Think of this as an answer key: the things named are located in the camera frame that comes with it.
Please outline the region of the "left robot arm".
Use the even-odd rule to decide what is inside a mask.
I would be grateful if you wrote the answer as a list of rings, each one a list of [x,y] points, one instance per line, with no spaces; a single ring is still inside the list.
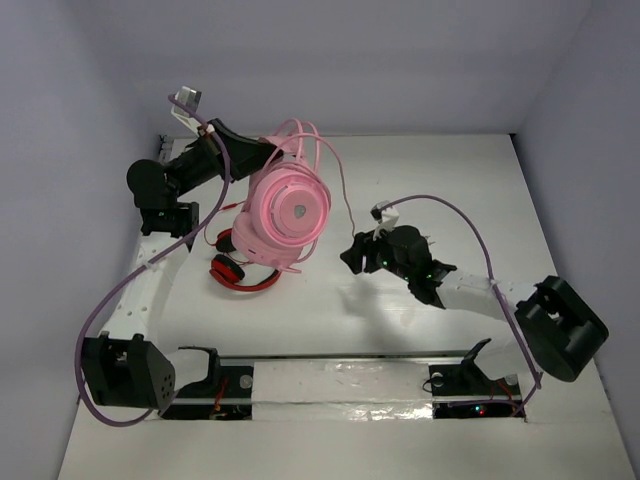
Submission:
[[[191,152],[162,164],[134,162],[127,182],[143,224],[131,272],[94,308],[74,352],[80,401],[101,423],[123,428],[162,415],[181,394],[219,392],[214,348],[157,346],[175,277],[201,231],[222,210],[232,182],[258,172],[275,154],[270,143],[197,122]]]

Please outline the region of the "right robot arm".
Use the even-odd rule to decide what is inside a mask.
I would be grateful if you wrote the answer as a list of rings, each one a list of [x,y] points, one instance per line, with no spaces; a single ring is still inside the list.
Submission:
[[[465,272],[435,259],[413,226],[359,232],[340,258],[355,275],[395,275],[424,305],[504,321],[511,340],[485,338],[468,352],[471,362],[461,378],[475,393],[519,371],[573,382],[609,338],[607,326],[566,280],[549,275],[526,284]]]

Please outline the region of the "pink headphones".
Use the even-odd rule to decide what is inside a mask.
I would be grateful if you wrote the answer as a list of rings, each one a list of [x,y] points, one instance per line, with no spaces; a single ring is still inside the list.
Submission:
[[[324,231],[331,193],[321,180],[321,142],[315,125],[290,119],[260,141],[275,148],[249,180],[231,229],[235,249],[250,262],[297,273]]]

